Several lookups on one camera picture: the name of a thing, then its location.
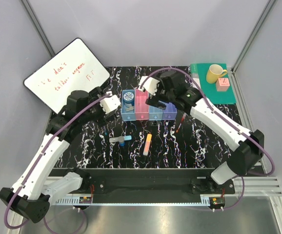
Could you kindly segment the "sky blue bin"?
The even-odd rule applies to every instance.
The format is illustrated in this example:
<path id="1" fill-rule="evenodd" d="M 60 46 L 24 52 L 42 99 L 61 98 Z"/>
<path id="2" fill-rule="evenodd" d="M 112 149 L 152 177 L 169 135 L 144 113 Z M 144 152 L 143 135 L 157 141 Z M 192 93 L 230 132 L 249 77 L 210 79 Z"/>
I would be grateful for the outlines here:
<path id="1" fill-rule="evenodd" d="M 163 110 L 157 107 L 149 106 L 149 120 L 162 120 Z"/>

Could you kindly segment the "pink bin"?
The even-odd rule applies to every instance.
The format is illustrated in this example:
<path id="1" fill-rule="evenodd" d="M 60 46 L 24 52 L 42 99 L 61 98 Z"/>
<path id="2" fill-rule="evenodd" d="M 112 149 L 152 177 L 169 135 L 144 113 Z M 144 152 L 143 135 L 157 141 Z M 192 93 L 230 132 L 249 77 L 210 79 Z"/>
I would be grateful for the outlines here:
<path id="1" fill-rule="evenodd" d="M 148 92 L 142 92 L 135 90 L 135 115 L 136 120 L 148 120 L 149 119 L 149 105 L 146 104 L 148 98 Z"/>

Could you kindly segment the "small white eraser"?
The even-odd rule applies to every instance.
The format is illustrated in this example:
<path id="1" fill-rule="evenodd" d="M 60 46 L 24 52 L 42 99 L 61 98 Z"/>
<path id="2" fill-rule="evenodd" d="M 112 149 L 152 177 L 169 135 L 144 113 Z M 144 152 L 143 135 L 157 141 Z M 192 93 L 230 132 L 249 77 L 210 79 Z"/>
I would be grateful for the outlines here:
<path id="1" fill-rule="evenodd" d="M 134 106 L 125 108 L 126 112 L 134 111 Z"/>

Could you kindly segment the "light blue bin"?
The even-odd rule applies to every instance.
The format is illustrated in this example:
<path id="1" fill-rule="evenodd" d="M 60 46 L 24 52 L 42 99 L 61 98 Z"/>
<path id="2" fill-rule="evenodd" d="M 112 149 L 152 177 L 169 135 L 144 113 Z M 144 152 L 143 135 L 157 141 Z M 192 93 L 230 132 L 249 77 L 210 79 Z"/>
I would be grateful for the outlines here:
<path id="1" fill-rule="evenodd" d="M 134 111 L 130 111 L 130 112 L 126 112 L 125 111 L 126 107 L 125 107 L 125 105 L 123 103 L 123 100 L 122 100 L 123 94 L 125 92 L 129 92 L 129 91 L 132 91 L 135 94 L 135 90 L 123 90 L 122 91 L 122 95 L 121 95 L 121 117 L 122 117 L 123 121 L 135 121 L 136 120 L 135 110 Z"/>

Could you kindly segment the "blue ink bottle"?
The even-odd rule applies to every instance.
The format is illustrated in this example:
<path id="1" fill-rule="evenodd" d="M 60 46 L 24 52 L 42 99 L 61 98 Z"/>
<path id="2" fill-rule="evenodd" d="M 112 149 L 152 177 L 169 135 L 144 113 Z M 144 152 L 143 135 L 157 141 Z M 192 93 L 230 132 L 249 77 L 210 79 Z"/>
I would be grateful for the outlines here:
<path id="1" fill-rule="evenodd" d="M 132 91 L 125 92 L 122 96 L 125 107 L 129 108 L 134 106 L 135 94 Z"/>

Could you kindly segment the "red pen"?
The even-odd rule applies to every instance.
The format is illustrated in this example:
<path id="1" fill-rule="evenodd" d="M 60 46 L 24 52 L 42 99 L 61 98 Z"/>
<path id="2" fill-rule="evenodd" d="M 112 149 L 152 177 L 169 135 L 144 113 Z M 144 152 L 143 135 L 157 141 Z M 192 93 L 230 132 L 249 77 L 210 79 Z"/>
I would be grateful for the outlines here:
<path id="1" fill-rule="evenodd" d="M 176 133 L 179 132 L 179 129 L 180 129 L 180 127 L 181 127 L 183 121 L 185 120 L 186 116 L 187 116 L 187 114 L 184 113 L 183 116 L 181 117 L 181 120 L 180 120 L 180 122 L 179 122 L 179 125 L 178 125 L 178 127 L 177 127 L 177 129 L 176 129 L 176 131 L 175 131 Z"/>

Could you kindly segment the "orange pink highlighter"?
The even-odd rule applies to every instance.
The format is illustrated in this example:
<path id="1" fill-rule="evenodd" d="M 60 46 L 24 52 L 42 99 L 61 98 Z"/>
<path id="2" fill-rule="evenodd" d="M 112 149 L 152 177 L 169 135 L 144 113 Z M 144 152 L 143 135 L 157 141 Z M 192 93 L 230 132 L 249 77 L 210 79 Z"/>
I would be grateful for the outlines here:
<path id="1" fill-rule="evenodd" d="M 148 154 L 149 154 L 149 148 L 150 148 L 150 144 L 151 144 L 151 139 L 152 139 L 152 135 L 151 134 L 147 134 L 146 140 L 145 140 L 145 146 L 144 146 L 144 150 L 143 150 L 143 155 L 144 156 L 148 156 Z"/>

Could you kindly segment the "yellow mug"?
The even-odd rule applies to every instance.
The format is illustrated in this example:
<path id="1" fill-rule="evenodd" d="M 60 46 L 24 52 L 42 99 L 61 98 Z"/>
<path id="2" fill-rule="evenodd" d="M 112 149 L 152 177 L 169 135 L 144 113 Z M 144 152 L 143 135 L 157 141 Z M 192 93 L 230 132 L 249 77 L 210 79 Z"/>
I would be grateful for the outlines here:
<path id="1" fill-rule="evenodd" d="M 206 74 L 206 81 L 210 84 L 216 83 L 219 78 L 224 77 L 227 74 L 227 70 L 223 69 L 218 64 L 210 65 L 207 74 Z"/>

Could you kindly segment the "pink cube box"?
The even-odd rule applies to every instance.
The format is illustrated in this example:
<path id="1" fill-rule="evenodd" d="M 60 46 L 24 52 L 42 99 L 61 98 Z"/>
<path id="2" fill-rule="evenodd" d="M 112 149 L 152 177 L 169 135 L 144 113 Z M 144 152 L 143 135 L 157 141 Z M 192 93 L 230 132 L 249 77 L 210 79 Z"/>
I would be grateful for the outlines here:
<path id="1" fill-rule="evenodd" d="M 218 92 L 226 92 L 230 87 L 228 78 L 218 78 L 216 82 L 216 89 Z"/>

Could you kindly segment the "purple bin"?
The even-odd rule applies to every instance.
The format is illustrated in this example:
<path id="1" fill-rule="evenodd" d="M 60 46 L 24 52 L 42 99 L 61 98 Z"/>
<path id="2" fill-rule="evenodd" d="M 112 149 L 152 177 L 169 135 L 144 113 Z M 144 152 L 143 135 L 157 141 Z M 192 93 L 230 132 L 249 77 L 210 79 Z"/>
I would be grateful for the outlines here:
<path id="1" fill-rule="evenodd" d="M 162 120 L 175 120 L 177 117 L 177 108 L 176 106 L 169 102 L 165 103 L 166 108 L 163 110 Z"/>

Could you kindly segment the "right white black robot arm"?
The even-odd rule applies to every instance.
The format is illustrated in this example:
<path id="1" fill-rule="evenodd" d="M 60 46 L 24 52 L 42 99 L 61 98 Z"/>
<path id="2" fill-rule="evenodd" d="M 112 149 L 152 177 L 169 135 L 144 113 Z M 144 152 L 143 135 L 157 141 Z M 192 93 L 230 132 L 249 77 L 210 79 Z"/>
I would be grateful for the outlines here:
<path id="1" fill-rule="evenodd" d="M 184 71 L 159 69 L 141 78 L 139 90 L 150 94 L 146 104 L 164 110 L 168 103 L 172 103 L 179 111 L 203 122 L 228 145 L 231 156 L 206 181 L 211 193 L 222 190 L 228 180 L 247 175 L 262 158 L 263 133 L 259 130 L 252 132 L 223 114 Z"/>

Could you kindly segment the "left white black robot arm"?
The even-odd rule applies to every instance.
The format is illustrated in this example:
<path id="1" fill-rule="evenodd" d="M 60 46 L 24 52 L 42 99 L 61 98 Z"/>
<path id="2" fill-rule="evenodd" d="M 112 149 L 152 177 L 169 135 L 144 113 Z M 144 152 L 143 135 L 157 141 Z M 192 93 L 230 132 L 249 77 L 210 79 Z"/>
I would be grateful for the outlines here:
<path id="1" fill-rule="evenodd" d="M 4 213 L 7 228 L 22 227 L 8 223 L 9 211 L 38 223 L 50 206 L 67 194 L 93 190 L 90 174 L 77 168 L 69 169 L 61 179 L 49 185 L 45 185 L 45 181 L 82 126 L 91 121 L 100 126 L 108 124 L 116 119 L 115 112 L 120 105 L 116 95 L 110 91 L 103 93 L 100 87 L 90 92 L 75 90 L 67 96 L 63 106 L 57 108 L 56 117 L 49 121 L 40 148 L 29 166 L 12 187 L 3 187 L 0 191 L 0 199 L 7 206 Z"/>

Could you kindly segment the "grey marker with blue cap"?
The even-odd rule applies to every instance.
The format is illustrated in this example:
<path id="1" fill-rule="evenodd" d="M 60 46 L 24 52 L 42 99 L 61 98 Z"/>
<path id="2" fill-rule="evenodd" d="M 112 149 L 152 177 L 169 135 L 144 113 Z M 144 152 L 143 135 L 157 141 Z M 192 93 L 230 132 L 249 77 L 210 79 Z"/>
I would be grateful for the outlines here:
<path id="1" fill-rule="evenodd" d="M 111 137 L 109 139 L 110 143 L 115 143 L 115 142 L 125 142 L 131 140 L 131 136 L 118 136 L 118 137 Z"/>

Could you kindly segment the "black marble pattern mat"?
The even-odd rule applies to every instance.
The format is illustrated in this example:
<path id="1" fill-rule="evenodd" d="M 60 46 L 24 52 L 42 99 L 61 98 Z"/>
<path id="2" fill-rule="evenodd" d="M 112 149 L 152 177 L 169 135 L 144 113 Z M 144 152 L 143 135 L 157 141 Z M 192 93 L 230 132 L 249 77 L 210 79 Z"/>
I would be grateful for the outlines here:
<path id="1" fill-rule="evenodd" d="M 124 122 L 121 117 L 106 126 L 89 122 L 65 152 L 56 168 L 215 168 L 232 154 L 228 145 L 203 122 L 182 112 L 173 121 Z M 143 155 L 147 134 L 152 135 L 148 156 Z M 111 137 L 131 136 L 121 147 Z"/>

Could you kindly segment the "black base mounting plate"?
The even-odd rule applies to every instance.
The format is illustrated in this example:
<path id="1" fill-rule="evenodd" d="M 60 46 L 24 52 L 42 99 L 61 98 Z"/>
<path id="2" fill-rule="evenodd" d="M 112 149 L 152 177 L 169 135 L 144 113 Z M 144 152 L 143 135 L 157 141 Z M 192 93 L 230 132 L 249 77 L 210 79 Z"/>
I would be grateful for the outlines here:
<path id="1" fill-rule="evenodd" d="M 222 185 L 210 177 L 213 169 L 84 169 L 90 174 L 94 194 L 115 190 L 128 191 L 183 191 L 192 194 L 232 195 L 232 180 Z"/>

